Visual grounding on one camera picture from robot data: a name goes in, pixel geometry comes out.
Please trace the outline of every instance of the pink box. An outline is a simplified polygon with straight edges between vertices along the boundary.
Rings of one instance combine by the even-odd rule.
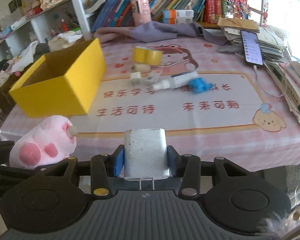
[[[151,22],[149,0],[130,0],[136,26]]]

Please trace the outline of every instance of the yellow tape roll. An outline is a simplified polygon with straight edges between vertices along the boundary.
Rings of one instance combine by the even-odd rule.
[[[133,48],[133,60],[138,63],[158,66],[161,63],[162,51],[143,47]]]

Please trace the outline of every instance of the cartoon bear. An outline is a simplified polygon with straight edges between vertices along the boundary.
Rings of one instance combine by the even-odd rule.
[[[270,108],[271,105],[262,104],[260,109],[254,114],[252,121],[265,131],[279,132],[282,128],[286,128],[287,125],[284,120],[274,111],[270,110]]]
[[[195,70],[199,65],[192,58],[189,50],[181,48],[180,45],[170,44],[168,46],[148,47],[151,49],[161,50],[163,52],[161,68],[170,68],[172,66],[182,67],[183,70]]]

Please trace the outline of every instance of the white bottle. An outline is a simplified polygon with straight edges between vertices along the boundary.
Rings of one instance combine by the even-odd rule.
[[[191,80],[199,77],[196,71],[188,71],[180,74],[168,76],[168,78],[153,84],[154,90],[167,89],[167,88],[179,88],[186,86]]]

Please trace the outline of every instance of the yellow box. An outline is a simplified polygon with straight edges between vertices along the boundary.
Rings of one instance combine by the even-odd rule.
[[[40,57],[9,91],[29,118],[89,111],[106,63],[98,39]]]

